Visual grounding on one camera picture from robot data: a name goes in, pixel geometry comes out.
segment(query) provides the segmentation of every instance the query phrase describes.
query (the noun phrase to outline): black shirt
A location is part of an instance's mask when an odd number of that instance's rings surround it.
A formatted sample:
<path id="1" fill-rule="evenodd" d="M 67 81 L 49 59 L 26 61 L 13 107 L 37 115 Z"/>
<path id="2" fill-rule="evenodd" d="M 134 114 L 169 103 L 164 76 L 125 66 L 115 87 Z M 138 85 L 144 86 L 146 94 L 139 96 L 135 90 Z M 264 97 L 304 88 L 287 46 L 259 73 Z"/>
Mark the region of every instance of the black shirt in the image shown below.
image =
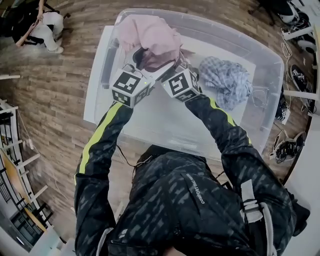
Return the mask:
<path id="1" fill-rule="evenodd" d="M 26 11 L 23 15 L 22 21 L 12 26 L 12 38 L 14 42 L 18 42 L 19 39 L 27 33 L 32 23 L 36 22 L 38 16 L 38 10 Z"/>

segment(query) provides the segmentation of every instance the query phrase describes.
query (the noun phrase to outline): hand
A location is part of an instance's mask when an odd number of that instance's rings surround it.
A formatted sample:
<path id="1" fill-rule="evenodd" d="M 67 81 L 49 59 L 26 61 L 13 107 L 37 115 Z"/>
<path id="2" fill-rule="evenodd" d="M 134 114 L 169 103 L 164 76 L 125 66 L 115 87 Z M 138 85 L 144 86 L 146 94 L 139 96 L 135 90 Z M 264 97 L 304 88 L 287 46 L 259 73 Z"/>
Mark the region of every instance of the hand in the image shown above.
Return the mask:
<path id="1" fill-rule="evenodd" d="M 29 32 L 32 32 L 32 30 L 34 30 L 34 28 L 37 26 L 37 22 L 32 23 L 31 26 L 29 27 Z"/>
<path id="2" fill-rule="evenodd" d="M 39 9 L 38 16 L 36 17 L 39 21 L 42 21 L 44 18 L 44 11 Z"/>

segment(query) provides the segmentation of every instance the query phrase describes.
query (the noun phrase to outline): seated person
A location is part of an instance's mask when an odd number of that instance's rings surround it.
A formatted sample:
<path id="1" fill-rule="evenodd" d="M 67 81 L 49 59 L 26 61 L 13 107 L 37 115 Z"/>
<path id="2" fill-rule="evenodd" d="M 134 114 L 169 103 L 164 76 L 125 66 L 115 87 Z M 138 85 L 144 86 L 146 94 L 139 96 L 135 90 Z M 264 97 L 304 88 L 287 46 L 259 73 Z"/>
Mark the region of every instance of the seated person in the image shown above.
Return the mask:
<path id="1" fill-rule="evenodd" d="M 21 47 L 27 37 L 31 36 L 43 39 L 50 53 L 61 54 L 64 51 L 60 47 L 61 39 L 59 40 L 64 29 L 64 18 L 57 12 L 44 13 L 44 0 L 40 0 L 39 10 L 21 8 L 15 20 L 11 36 L 18 47 Z M 53 31 L 47 25 L 53 25 Z"/>

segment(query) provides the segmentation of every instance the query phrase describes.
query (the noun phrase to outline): crumpled clothing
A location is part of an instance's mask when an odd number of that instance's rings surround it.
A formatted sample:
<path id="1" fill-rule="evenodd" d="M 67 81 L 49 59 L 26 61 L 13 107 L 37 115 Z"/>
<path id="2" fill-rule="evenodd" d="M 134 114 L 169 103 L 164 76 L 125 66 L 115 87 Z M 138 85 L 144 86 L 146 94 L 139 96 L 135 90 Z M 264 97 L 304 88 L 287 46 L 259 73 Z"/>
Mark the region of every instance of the crumpled clothing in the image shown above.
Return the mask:
<path id="1" fill-rule="evenodd" d="M 216 102 L 224 110 L 233 110 L 245 101 L 253 91 L 249 72 L 239 63 L 221 60 L 217 57 L 205 58 L 199 66 L 200 78 L 208 87 L 216 89 Z"/>
<path id="2" fill-rule="evenodd" d="M 179 58 L 180 34 L 158 16 L 131 14 L 118 26 L 117 36 L 126 53 L 136 46 L 148 49 L 143 55 L 144 68 L 157 68 Z"/>

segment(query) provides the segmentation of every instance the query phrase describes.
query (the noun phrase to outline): white pants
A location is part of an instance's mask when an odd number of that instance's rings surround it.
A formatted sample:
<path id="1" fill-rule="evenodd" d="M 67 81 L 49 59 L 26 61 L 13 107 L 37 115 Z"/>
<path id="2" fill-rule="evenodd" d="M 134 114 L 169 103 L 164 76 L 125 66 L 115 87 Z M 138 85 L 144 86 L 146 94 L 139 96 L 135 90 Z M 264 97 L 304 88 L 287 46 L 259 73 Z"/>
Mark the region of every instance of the white pants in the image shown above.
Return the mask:
<path id="1" fill-rule="evenodd" d="M 53 25 L 53 31 L 47 26 Z M 59 35 L 64 29 L 64 17 L 56 12 L 45 12 L 42 21 L 31 32 L 30 36 L 41 38 L 49 51 L 55 51 L 59 45 L 56 44 L 54 37 Z"/>

